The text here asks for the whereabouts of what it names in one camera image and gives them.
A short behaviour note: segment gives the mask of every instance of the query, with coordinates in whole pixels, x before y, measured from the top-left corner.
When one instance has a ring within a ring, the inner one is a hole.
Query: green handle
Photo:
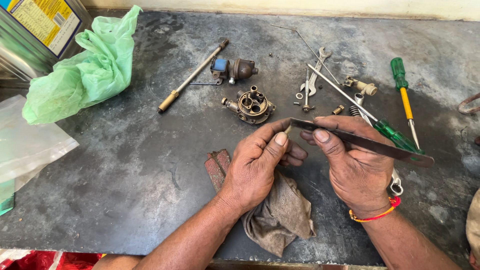
[[[405,68],[403,67],[403,60],[400,57],[395,57],[392,59],[392,61],[390,61],[390,66],[392,66],[396,90],[400,91],[400,88],[402,87],[408,89],[408,82],[405,80]]]
[[[386,119],[380,119],[373,125],[373,127],[391,140],[396,147],[422,155],[425,154],[425,151],[422,149],[417,150],[415,144],[410,141],[410,139],[405,137],[405,135],[403,135],[400,131],[397,131],[391,127]]]

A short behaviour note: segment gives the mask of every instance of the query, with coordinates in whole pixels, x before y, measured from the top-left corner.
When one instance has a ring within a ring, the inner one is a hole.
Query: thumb
[[[347,160],[345,145],[339,137],[331,132],[321,128],[316,129],[313,131],[313,139],[328,158],[330,165],[338,162],[344,163]]]
[[[275,168],[283,154],[287,151],[288,135],[285,132],[277,133],[265,146],[264,152],[258,160],[265,166]]]

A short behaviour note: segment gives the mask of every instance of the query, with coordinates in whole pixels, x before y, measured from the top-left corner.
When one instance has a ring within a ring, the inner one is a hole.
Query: beige plastic part
[[[343,82],[343,85],[354,87],[354,88],[360,90],[360,93],[362,95],[367,94],[369,96],[373,96],[373,95],[375,95],[375,93],[378,90],[377,87],[375,86],[375,84],[366,84],[366,83],[363,83],[359,80],[356,80],[356,79],[352,78],[351,76],[347,76],[345,78],[345,81]]]

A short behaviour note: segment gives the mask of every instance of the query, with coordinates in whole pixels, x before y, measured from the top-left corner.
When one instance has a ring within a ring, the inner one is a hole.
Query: hand
[[[359,116],[332,115],[317,117],[313,122],[394,145]],[[313,133],[302,131],[300,137],[322,149],[330,163],[330,183],[335,193],[358,218],[371,218],[390,208],[386,188],[392,176],[392,158],[343,143],[325,129],[316,129]]]
[[[300,166],[308,154],[283,132],[290,119],[260,127],[241,140],[218,196],[240,215],[257,206],[270,192],[277,164]]]

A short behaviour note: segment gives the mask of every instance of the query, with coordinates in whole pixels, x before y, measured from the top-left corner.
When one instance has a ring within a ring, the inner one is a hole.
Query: forearm
[[[215,196],[146,256],[135,270],[206,268],[241,210]]]
[[[460,269],[397,211],[362,225],[389,270]]]

